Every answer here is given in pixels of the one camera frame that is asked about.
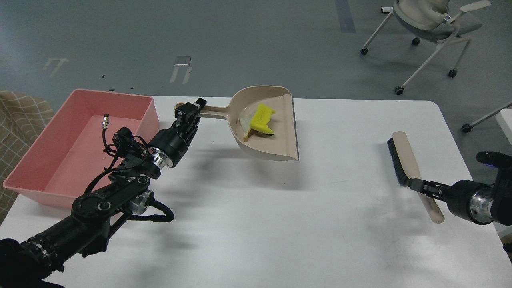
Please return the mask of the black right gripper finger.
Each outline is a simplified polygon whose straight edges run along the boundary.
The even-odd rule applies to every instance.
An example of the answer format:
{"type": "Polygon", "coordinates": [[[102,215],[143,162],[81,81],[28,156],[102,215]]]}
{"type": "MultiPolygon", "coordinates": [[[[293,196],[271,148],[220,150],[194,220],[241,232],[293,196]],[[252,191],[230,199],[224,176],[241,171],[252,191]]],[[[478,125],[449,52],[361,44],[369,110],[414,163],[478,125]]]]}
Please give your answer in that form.
{"type": "Polygon", "coordinates": [[[408,185],[408,187],[413,191],[426,195],[427,197],[446,201],[444,192],[448,189],[447,185],[408,185]]]}
{"type": "Polygon", "coordinates": [[[416,192],[439,192],[451,188],[450,185],[430,182],[420,178],[412,178],[408,180],[408,187],[416,192]]]}

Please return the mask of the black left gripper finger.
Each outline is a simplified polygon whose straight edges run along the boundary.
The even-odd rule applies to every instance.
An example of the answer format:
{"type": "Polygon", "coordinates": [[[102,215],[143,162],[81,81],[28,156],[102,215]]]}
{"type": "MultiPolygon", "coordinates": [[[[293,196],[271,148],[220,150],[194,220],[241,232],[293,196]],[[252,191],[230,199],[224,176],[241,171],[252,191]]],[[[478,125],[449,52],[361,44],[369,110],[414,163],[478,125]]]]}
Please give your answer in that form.
{"type": "Polygon", "coordinates": [[[196,106],[196,109],[194,111],[194,118],[199,119],[201,117],[201,113],[206,106],[207,101],[201,97],[199,97],[195,102],[194,105],[196,106]]]}
{"type": "Polygon", "coordinates": [[[199,123],[200,105],[197,103],[178,104],[174,109],[174,128],[177,130],[190,130],[199,123]]]}

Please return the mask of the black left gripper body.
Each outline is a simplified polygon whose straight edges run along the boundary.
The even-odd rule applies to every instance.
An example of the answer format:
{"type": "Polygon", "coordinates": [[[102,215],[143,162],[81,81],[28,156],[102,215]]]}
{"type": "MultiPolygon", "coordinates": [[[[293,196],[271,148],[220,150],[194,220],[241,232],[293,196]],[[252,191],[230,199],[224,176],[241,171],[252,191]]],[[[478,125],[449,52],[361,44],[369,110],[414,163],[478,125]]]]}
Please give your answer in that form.
{"type": "Polygon", "coordinates": [[[164,155],[165,165],[175,167],[183,158],[192,139],[198,131],[199,124],[178,124],[173,122],[168,129],[159,130],[148,143],[155,153],[164,155]]]}

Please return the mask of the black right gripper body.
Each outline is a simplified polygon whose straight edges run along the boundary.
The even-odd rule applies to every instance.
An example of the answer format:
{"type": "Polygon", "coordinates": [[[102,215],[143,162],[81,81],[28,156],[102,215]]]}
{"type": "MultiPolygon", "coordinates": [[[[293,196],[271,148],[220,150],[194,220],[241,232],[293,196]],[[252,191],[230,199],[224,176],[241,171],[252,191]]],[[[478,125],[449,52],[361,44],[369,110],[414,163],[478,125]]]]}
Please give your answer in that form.
{"type": "Polygon", "coordinates": [[[478,225],[494,222],[490,211],[494,202],[492,188],[486,184],[461,180],[444,190],[444,199],[457,217],[478,225]]]}

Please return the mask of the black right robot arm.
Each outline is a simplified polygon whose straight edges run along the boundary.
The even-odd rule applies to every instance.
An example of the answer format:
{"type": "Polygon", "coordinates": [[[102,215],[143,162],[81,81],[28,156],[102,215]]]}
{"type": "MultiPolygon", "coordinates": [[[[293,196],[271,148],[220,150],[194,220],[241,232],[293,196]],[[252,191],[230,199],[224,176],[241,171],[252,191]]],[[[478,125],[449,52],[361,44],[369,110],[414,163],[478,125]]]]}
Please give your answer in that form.
{"type": "Polygon", "coordinates": [[[406,180],[411,190],[427,197],[444,201],[449,211],[464,220],[478,225],[492,222],[510,226],[512,224],[512,158],[501,152],[481,151],[476,160],[497,168],[494,183],[487,184],[472,180],[461,180],[448,186],[428,182],[419,178],[406,180]]]}

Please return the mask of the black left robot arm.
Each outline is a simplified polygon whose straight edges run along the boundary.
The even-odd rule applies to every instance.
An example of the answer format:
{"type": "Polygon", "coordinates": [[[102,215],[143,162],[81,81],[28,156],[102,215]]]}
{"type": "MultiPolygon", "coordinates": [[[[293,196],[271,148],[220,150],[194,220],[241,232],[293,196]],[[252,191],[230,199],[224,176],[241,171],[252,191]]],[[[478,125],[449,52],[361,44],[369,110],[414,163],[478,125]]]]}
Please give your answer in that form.
{"type": "Polygon", "coordinates": [[[110,166],[95,177],[72,204],[68,217],[23,242],[1,240],[2,288],[58,288],[46,277],[75,254],[106,251],[110,238],[128,220],[171,222],[174,213],[149,189],[165,166],[174,167],[198,131],[206,100],[198,98],[174,110],[175,121],[146,142],[122,127],[104,151],[110,166]]]}

